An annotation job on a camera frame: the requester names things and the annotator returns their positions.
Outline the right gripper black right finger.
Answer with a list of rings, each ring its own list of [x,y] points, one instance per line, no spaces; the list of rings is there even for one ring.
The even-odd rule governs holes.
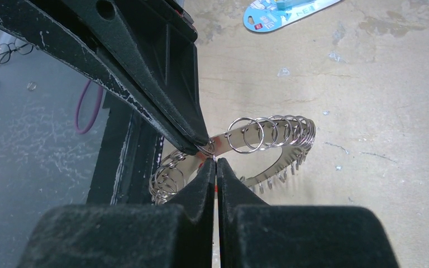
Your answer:
[[[222,267],[398,267],[387,234],[364,208],[268,205],[217,161]]]

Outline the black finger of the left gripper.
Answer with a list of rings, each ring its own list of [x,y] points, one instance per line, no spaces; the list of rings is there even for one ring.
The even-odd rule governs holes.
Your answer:
[[[100,59],[120,67],[174,143],[208,144],[199,103],[198,37],[176,1],[35,1]]]
[[[127,103],[176,148],[194,155],[200,146],[187,141],[174,143],[154,117],[155,108],[145,108],[148,100],[123,76],[122,69],[100,59],[85,42],[35,5],[35,1],[0,1],[0,30],[34,45],[74,70],[95,81]]]

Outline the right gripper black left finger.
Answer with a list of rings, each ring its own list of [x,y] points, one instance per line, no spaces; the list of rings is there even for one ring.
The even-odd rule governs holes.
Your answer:
[[[65,205],[38,221],[19,267],[211,267],[214,193],[198,174],[162,205]]]

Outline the keys with red green tags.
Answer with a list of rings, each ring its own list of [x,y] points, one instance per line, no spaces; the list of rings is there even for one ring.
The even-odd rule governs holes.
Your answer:
[[[217,195],[218,186],[216,182],[216,158],[214,155],[206,155],[198,151],[195,157],[200,161],[197,168],[197,175],[202,174],[207,177],[211,191]]]

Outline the silver disc with keyrings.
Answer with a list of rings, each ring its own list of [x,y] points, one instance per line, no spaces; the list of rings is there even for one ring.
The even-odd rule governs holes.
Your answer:
[[[171,200],[207,159],[214,160],[231,151],[248,155],[280,148],[280,156],[267,169],[239,179],[254,193],[262,194],[273,188],[274,180],[285,183],[288,172],[295,174],[299,170],[314,145],[316,131],[314,121],[303,116],[240,117],[231,122],[226,132],[200,146],[196,154],[174,150],[164,157],[149,179],[151,201],[161,205]]]

